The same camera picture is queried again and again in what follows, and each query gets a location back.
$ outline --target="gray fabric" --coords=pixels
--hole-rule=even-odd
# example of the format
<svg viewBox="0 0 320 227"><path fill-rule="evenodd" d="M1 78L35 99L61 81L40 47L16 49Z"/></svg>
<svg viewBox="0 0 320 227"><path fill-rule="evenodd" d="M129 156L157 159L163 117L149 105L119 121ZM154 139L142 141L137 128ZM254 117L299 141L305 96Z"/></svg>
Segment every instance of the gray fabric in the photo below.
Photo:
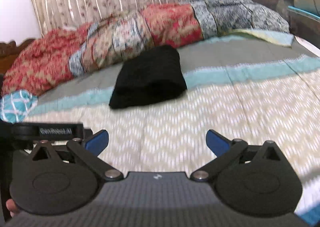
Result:
<svg viewBox="0 0 320 227"><path fill-rule="evenodd" d="M178 49L183 73L199 67L226 66L241 63L265 63L287 58L297 58L302 54L315 55L296 40L291 48L277 46L263 40L245 39L230 42L199 42ZM105 89L114 86L122 64L110 66L92 74L85 74L59 85L39 97L38 105L65 96L78 95L88 89Z"/></svg>
<svg viewBox="0 0 320 227"><path fill-rule="evenodd" d="M83 43L81 48L76 51L69 59L69 68L74 77L78 77L84 74L84 70L81 64L81 56L87 47L87 43Z"/></svg>
<svg viewBox="0 0 320 227"><path fill-rule="evenodd" d="M310 181L315 180L318 176L320 176L320 168L315 168L307 175L300 177L300 181L302 184L309 183Z"/></svg>
<svg viewBox="0 0 320 227"><path fill-rule="evenodd" d="M204 38L244 28L289 33L288 22L277 12L251 0L186 0L184 3L194 8Z"/></svg>

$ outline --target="bedspread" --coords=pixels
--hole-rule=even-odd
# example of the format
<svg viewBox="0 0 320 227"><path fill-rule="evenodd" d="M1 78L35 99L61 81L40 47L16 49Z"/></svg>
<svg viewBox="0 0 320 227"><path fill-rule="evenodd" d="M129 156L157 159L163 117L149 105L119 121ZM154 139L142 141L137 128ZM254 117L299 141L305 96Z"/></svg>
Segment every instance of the bedspread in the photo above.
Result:
<svg viewBox="0 0 320 227"><path fill-rule="evenodd" d="M159 45L175 48L233 29L289 32L276 12L251 0L187 0L115 13L77 31L53 30L34 41L4 76L2 95L25 89L40 96L84 73L134 58Z"/></svg>
<svg viewBox="0 0 320 227"><path fill-rule="evenodd" d="M26 121L81 121L93 132L106 129L109 146L99 157L124 174L190 174L215 158L205 143L206 132L211 128L251 145L274 140L304 188L309 180L317 179L301 200L297 209L301 213L320 202L319 76L317 70L261 82L210 85L188 91L180 99L148 107L113 111L108 104L100 104L51 111L27 117Z"/></svg>

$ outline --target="teal stripe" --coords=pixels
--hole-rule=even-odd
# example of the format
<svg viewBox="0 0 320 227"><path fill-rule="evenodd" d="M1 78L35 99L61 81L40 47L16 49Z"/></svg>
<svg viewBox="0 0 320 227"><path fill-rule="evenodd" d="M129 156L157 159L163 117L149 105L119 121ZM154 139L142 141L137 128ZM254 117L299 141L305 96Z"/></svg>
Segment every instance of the teal stripe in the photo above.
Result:
<svg viewBox="0 0 320 227"><path fill-rule="evenodd" d="M297 73L306 73L320 68L320 59L301 56L298 59L283 60L263 64L242 64L227 67L207 67L184 73L188 89L202 85L226 85L247 81L263 81L285 77ZM62 111L75 107L109 103L113 87L92 89L77 96L65 97L54 102L38 105L30 115L49 111Z"/></svg>
<svg viewBox="0 0 320 227"><path fill-rule="evenodd" d="M230 42L232 40L245 40L247 39L245 36L241 35L241 36L236 36L236 35L227 35L227 36L223 36L223 37L213 37L213 38L209 38L206 39L205 41L200 41L196 44L202 44L203 42L205 43L210 43L210 44L214 44L217 42Z"/></svg>
<svg viewBox="0 0 320 227"><path fill-rule="evenodd" d="M293 12L296 12L298 14L301 14L301 15L307 17L307 18L311 18L311 19L313 19L315 21L320 22L320 17L315 15L315 14L313 14L313 13L311 13L311 12L307 12L307 11L305 11L303 9L298 9L296 7L293 7L293 6L288 6L288 9L293 11Z"/></svg>
<svg viewBox="0 0 320 227"><path fill-rule="evenodd" d="M300 218L302 218L310 226L316 225L320 221L320 204L303 215L300 215Z"/></svg>

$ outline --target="floral quilt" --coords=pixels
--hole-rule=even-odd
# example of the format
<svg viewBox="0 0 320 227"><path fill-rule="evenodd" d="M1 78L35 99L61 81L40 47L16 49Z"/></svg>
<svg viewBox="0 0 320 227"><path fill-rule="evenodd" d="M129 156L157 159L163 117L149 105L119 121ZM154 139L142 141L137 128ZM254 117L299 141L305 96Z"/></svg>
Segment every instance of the floral quilt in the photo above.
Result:
<svg viewBox="0 0 320 227"><path fill-rule="evenodd" d="M278 13L251 0L187 0L114 13L76 31L56 29L35 40L5 74L2 95L25 89L40 96L154 46L178 48L234 29L288 33L289 25Z"/></svg>

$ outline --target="black folded cloth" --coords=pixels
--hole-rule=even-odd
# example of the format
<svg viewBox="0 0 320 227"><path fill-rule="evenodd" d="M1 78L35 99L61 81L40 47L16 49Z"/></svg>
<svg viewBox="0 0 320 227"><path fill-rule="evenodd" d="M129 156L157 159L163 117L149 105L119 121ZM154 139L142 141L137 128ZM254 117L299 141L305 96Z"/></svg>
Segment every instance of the black folded cloth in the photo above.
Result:
<svg viewBox="0 0 320 227"><path fill-rule="evenodd" d="M178 51L160 46L124 62L109 102L112 109L145 106L179 97L187 89Z"/></svg>

